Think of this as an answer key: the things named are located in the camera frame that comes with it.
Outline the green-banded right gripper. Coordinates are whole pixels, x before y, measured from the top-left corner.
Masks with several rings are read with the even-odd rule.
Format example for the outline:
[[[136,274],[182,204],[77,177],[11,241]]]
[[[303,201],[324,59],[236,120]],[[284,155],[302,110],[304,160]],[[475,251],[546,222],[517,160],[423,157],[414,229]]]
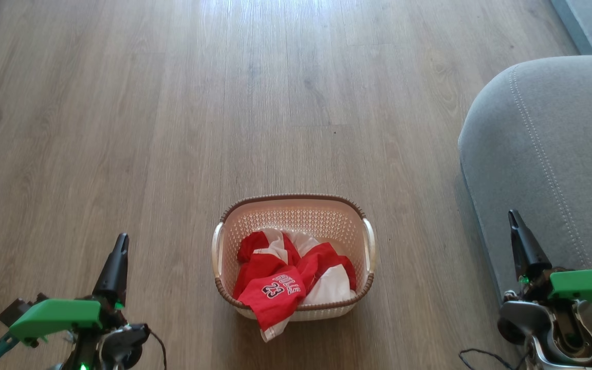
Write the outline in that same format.
[[[553,268],[538,239],[516,209],[508,211],[516,277],[526,302],[550,305],[563,301],[592,304],[592,269]]]

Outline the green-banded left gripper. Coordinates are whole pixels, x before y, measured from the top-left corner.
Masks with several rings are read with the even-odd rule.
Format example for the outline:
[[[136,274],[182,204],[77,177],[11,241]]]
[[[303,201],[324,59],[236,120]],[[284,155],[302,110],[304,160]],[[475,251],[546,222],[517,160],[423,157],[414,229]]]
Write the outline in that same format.
[[[49,335],[67,332],[68,357],[47,370],[128,370],[125,307],[129,236],[121,233],[106,258],[92,295],[105,299],[47,299],[33,305],[10,328],[21,344],[37,347]]]

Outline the red Bulls jersey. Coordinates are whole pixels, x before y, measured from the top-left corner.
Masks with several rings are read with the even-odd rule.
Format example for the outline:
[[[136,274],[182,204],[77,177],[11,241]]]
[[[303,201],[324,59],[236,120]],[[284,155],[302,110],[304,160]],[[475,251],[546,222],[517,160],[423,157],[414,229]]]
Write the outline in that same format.
[[[255,231],[240,243],[233,298],[251,309],[264,342],[282,334],[305,299],[300,259],[289,236],[279,229]]]

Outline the red and white garment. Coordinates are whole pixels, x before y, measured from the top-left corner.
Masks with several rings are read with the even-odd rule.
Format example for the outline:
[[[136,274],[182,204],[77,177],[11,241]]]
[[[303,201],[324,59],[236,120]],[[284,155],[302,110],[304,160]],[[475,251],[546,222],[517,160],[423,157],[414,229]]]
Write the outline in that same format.
[[[355,297],[356,274],[352,262],[331,244],[305,232],[261,229],[253,254],[270,254],[285,266],[297,266],[304,257],[317,258],[317,271],[306,283],[304,305],[333,304]]]

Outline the grey fabric sofa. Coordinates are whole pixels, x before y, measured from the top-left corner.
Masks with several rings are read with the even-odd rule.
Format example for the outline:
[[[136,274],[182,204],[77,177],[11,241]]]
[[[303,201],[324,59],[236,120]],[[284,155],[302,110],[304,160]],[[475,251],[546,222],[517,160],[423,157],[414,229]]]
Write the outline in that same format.
[[[498,295],[518,286],[510,209],[553,265],[592,268],[592,55],[496,75],[472,103],[458,150]]]

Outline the beige plastic laundry basket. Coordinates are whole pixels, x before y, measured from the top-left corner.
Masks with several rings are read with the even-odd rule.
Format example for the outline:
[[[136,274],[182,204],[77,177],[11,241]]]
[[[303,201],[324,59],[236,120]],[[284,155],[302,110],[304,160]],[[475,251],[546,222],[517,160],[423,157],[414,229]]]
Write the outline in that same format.
[[[230,206],[214,229],[212,271],[218,293],[240,316],[255,314],[232,296],[240,265],[237,252],[242,239],[256,230],[271,228],[304,232],[329,242],[347,256],[355,268],[357,290],[353,299],[326,305],[300,306],[293,322],[339,318],[367,295],[376,271],[376,235],[364,211],[352,200],[326,194],[277,194],[249,197]]]

